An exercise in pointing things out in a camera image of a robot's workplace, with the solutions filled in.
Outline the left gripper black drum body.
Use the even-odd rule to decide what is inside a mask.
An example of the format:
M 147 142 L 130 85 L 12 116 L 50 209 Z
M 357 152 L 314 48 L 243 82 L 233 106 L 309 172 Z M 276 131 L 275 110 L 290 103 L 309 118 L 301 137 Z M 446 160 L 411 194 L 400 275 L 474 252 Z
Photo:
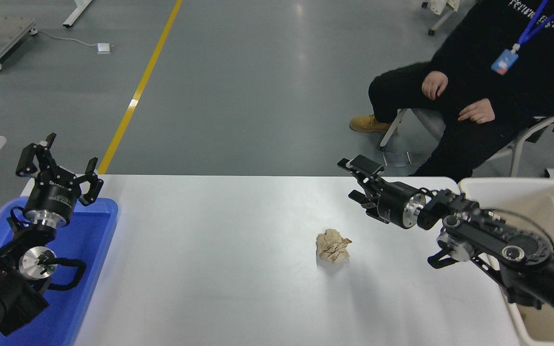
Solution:
M 33 178 L 34 186 L 25 204 L 25 215 L 49 211 L 58 215 L 73 214 L 80 186 L 74 183 L 75 176 L 67 180 L 42 180 Z

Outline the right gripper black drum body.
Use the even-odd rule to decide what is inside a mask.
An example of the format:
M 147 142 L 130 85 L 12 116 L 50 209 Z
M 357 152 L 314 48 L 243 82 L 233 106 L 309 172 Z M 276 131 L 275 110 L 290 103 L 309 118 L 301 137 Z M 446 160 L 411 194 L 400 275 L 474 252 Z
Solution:
M 380 187 L 378 217 L 400 227 L 417 224 L 420 191 L 402 182 L 386 182 Z

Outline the person's right hand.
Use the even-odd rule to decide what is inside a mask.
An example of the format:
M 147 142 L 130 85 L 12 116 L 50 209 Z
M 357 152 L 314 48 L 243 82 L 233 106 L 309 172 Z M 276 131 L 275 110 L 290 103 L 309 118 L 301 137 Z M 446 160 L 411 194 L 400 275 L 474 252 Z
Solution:
M 431 71 L 422 81 L 422 94 L 429 100 L 436 100 L 444 93 L 448 83 L 449 79 L 444 73 Z

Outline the person's left hand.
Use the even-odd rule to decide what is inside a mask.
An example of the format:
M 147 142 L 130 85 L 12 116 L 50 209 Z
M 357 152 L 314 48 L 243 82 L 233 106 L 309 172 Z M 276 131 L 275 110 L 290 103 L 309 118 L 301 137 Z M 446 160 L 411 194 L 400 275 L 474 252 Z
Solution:
M 471 121 L 476 124 L 489 123 L 495 120 L 495 112 L 490 99 L 481 99 L 464 107 L 459 112 L 458 121 Z

